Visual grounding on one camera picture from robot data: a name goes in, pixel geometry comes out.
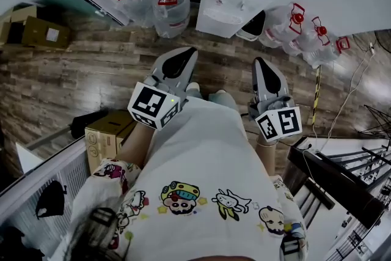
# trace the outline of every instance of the foot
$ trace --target foot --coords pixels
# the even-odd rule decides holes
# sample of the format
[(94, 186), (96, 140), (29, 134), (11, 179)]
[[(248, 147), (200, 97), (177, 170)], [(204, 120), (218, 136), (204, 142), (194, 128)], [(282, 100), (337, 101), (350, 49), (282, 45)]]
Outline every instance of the foot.
[(200, 91), (200, 86), (198, 85), (198, 83), (190, 83), (186, 87), (186, 91), (188, 91), (189, 89), (197, 89), (198, 91)]

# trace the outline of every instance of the transparent plastic bottle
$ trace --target transparent plastic bottle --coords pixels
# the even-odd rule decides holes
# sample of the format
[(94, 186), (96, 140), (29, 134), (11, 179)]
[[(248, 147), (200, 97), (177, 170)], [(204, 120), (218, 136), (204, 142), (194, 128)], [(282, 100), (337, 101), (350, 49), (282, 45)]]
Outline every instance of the transparent plastic bottle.
[(322, 26), (319, 17), (305, 20), (302, 25), (301, 34), (291, 42), (282, 45), (283, 50), (290, 56), (316, 51), (330, 43), (327, 29)]
[(297, 3), (266, 11), (265, 26), (259, 40), (264, 46), (277, 48), (294, 40), (302, 32), (304, 8)]
[(116, 8), (136, 25), (153, 26), (152, 0), (118, 0)]
[(171, 39), (187, 28), (190, 0), (158, 0), (152, 7), (153, 24), (160, 37)]
[(304, 52), (303, 59), (312, 66), (317, 68), (319, 65), (326, 64), (338, 59), (342, 50), (350, 48), (349, 40), (347, 37), (337, 38), (334, 35), (330, 36), (330, 43), (321, 49), (312, 51), (311, 53)]

